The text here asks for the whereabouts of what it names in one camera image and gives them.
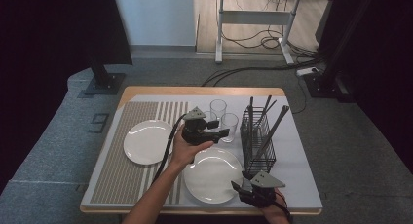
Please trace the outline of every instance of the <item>placemat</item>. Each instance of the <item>placemat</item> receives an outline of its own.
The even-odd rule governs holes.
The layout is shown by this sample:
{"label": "placemat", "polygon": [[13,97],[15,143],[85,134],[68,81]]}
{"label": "placemat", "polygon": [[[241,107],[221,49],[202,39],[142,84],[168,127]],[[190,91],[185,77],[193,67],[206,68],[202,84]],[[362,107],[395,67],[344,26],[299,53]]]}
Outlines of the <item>placemat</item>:
{"label": "placemat", "polygon": [[[188,102],[128,102],[110,145],[96,183],[91,204],[135,204],[149,188],[160,163],[140,165],[125,155],[124,139],[135,125],[147,120],[162,120],[171,126],[188,112]],[[175,180],[165,204],[180,204],[181,175]]]}

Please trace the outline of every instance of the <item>black metal base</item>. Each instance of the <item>black metal base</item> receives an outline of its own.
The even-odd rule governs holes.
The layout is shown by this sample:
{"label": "black metal base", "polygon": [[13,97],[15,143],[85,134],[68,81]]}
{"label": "black metal base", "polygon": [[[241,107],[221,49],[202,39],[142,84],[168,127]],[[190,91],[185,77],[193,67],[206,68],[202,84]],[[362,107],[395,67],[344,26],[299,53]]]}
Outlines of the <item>black metal base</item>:
{"label": "black metal base", "polygon": [[304,81],[306,82],[310,96],[314,98],[337,98],[340,102],[354,103],[352,94],[348,91],[348,88],[344,84],[344,79],[341,76],[337,76],[336,82],[330,89],[322,89],[319,86],[319,80],[321,75],[305,75]]}
{"label": "black metal base", "polygon": [[107,85],[101,86],[96,83],[95,77],[91,79],[88,87],[79,93],[78,98],[91,98],[96,94],[116,95],[125,79],[124,73],[108,73],[110,80]]}

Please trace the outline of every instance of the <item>wooden floor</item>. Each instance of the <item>wooden floor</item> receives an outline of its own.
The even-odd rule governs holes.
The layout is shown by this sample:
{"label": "wooden floor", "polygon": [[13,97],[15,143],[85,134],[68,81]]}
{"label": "wooden floor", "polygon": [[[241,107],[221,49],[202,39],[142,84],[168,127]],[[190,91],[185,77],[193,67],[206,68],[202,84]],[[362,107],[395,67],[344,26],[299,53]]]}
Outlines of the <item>wooden floor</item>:
{"label": "wooden floor", "polygon": [[[225,0],[225,10],[252,10],[252,11],[290,11],[295,0]],[[316,40],[316,30],[319,21],[327,5],[327,0],[300,0],[297,15],[293,23],[288,40],[295,46],[299,46],[311,51],[315,51],[318,46]],[[219,0],[195,0],[195,11],[198,11],[198,33],[197,33],[197,52],[214,52],[215,40],[217,37],[217,8]],[[260,31],[256,37],[241,41],[243,46],[255,47],[261,44],[261,40],[269,37],[269,25],[223,25],[223,34],[231,39],[249,38]],[[272,37],[281,37],[282,26],[270,26]],[[276,42],[267,43],[269,47],[275,47]],[[280,54],[281,49],[265,49],[262,46],[257,48],[243,48],[242,46],[224,40],[223,52],[225,53],[252,53],[252,54]]]}

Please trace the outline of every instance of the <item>plate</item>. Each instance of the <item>plate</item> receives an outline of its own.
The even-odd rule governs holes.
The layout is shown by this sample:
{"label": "plate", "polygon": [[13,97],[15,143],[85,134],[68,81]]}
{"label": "plate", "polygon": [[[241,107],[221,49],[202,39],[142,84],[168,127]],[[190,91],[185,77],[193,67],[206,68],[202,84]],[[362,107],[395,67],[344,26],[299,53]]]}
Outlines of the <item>plate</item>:
{"label": "plate", "polygon": [[124,151],[129,159],[142,165],[162,160],[172,126],[159,120],[149,120],[134,126],[124,140]]}
{"label": "plate", "polygon": [[186,166],[185,185],[202,202],[224,203],[238,195],[231,180],[242,185],[242,170],[240,161],[230,152],[209,148],[195,156],[194,164]]}

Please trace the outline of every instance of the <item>black wire rack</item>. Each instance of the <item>black wire rack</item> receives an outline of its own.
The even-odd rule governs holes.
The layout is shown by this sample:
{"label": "black wire rack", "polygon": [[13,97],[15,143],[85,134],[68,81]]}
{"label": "black wire rack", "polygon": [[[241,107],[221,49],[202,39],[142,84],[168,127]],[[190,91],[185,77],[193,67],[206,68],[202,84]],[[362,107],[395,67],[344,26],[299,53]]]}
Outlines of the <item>black wire rack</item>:
{"label": "black wire rack", "polygon": [[265,152],[257,157],[257,153],[267,139],[270,132],[267,115],[263,107],[252,107],[251,113],[248,108],[243,113],[243,120],[240,126],[241,142],[244,155],[244,169],[251,175],[263,170],[270,172],[276,162],[273,141],[269,141]]}

